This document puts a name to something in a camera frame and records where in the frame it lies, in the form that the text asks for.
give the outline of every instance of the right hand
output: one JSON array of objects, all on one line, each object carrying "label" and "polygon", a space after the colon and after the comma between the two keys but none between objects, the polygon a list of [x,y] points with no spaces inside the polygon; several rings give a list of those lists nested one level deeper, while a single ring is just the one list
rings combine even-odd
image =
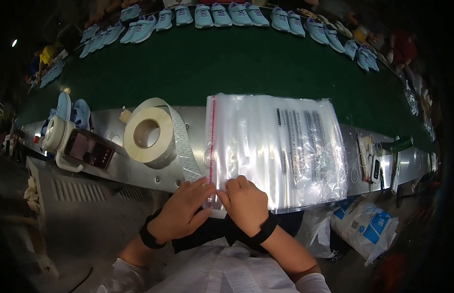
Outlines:
[{"label": "right hand", "polygon": [[268,196],[243,175],[230,179],[225,186],[228,193],[218,190],[217,196],[227,214],[248,237],[255,236],[269,216]]}]

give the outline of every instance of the black wrist strap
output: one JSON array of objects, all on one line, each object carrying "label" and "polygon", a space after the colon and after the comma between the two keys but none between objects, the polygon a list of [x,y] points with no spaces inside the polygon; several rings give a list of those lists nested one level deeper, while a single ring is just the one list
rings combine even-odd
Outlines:
[{"label": "black wrist strap", "polygon": [[167,244],[167,243],[157,244],[155,242],[156,240],[155,237],[152,234],[150,234],[147,230],[147,224],[151,220],[155,219],[155,217],[158,216],[161,211],[162,211],[161,209],[158,209],[153,215],[148,216],[147,219],[145,220],[144,225],[141,227],[141,230],[139,230],[139,235],[141,235],[142,243],[144,243],[144,245],[146,245],[150,249],[161,249],[164,248],[165,245]]},{"label": "black wrist strap", "polygon": [[260,226],[261,231],[258,232],[255,236],[251,237],[253,243],[261,244],[266,241],[269,236],[271,236],[274,229],[276,229],[277,224],[279,224],[279,220],[269,212],[268,219]]}]

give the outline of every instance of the white device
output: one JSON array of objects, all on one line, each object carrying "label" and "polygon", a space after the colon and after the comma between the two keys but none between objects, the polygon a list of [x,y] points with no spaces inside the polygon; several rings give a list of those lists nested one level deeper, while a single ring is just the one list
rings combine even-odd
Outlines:
[{"label": "white device", "polygon": [[370,173],[370,177],[373,183],[379,183],[380,182],[380,167],[382,166],[382,163],[380,161],[380,158],[377,155],[373,156],[372,160],[372,171]]}]

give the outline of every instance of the clear plastic bag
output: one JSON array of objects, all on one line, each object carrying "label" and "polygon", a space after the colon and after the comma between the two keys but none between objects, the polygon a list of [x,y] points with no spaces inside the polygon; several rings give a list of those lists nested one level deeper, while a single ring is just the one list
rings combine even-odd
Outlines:
[{"label": "clear plastic bag", "polygon": [[[204,163],[218,189],[245,175],[275,213],[347,195],[341,130],[329,100],[267,95],[207,98]],[[216,196],[205,207],[224,209]]]}]

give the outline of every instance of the hand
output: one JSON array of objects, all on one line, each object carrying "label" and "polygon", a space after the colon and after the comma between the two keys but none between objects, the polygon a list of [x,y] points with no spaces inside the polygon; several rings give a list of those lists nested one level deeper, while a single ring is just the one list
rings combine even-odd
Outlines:
[{"label": "hand", "polygon": [[246,235],[255,236],[269,216],[268,196],[243,175],[227,181],[226,187],[228,193],[218,190],[217,195],[227,214]]},{"label": "hand", "polygon": [[211,215],[210,209],[195,214],[202,203],[216,191],[211,182],[203,177],[194,183],[183,182],[166,202],[160,214],[147,225],[148,232],[162,244],[192,234]]}]

